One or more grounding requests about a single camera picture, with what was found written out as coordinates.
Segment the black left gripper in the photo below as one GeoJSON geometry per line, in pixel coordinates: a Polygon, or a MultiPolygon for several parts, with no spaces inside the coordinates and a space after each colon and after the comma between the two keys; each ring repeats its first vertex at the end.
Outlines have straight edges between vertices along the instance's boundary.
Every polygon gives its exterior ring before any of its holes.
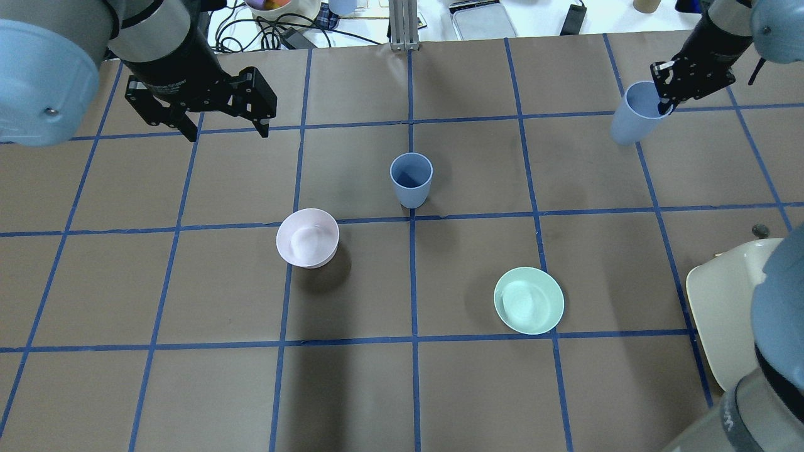
{"type": "Polygon", "coordinates": [[[170,127],[195,143],[198,126],[188,112],[219,111],[249,120],[261,137],[269,137],[278,112],[275,92],[256,67],[227,73],[200,31],[189,31],[157,60],[123,62],[132,74],[124,97],[148,125],[170,127]]]}

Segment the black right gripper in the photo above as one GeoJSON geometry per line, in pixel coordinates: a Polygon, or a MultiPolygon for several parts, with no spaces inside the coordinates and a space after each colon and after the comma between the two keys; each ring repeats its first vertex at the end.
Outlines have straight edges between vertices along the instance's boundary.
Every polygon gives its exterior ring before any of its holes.
{"type": "Polygon", "coordinates": [[[670,115],[676,105],[714,94],[736,81],[732,66],[753,43],[749,15],[703,13],[678,53],[651,64],[660,97],[659,115],[670,115]]]}

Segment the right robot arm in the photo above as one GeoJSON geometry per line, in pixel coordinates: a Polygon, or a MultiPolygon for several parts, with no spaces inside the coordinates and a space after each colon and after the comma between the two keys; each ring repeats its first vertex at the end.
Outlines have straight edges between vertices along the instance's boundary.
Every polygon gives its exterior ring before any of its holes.
{"type": "MultiPolygon", "coordinates": [[[[712,1],[683,48],[651,64],[660,98],[671,114],[735,82],[732,66],[755,46],[763,61],[802,61],[801,1],[712,1]]],[[[802,227],[776,246],[752,293],[753,352],[758,361],[724,392],[718,406],[672,440],[666,451],[802,450],[802,227]]]]}

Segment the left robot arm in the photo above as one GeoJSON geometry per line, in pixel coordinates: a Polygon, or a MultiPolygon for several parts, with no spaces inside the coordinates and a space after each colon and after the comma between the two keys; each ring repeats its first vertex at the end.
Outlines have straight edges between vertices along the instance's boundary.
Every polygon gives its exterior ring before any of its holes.
{"type": "Polygon", "coordinates": [[[243,117],[262,136],[278,98],[254,67],[224,71],[199,28],[224,1],[3,1],[2,141],[52,146],[75,136],[111,52],[131,72],[124,96],[150,126],[194,141],[190,112],[243,117]]]}

